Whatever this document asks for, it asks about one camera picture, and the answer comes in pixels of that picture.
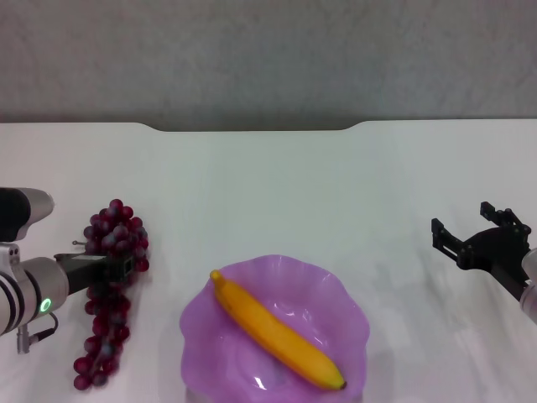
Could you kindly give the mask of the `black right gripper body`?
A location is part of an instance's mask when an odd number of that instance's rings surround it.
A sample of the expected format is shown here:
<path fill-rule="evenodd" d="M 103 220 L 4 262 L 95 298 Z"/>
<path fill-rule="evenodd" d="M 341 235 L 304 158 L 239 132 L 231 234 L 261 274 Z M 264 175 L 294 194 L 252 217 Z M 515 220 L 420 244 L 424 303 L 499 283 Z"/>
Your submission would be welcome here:
<path fill-rule="evenodd" d="M 523 257 L 529 252 L 531 229 L 497 227 L 481 231 L 465 241 L 457 253 L 457 266 L 462 270 L 489 273 L 516 301 L 520 301 L 529 277 L 522 269 Z"/>

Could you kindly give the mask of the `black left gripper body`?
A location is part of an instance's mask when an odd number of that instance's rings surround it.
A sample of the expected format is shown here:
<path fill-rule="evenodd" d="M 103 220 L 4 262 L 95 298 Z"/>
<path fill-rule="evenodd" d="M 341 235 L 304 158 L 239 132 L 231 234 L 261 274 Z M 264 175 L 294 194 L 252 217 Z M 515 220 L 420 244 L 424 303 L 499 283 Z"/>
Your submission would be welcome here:
<path fill-rule="evenodd" d="M 107 279 L 111 260 L 101 255 L 56 254 L 56 263 L 63 269 L 73 295 Z"/>

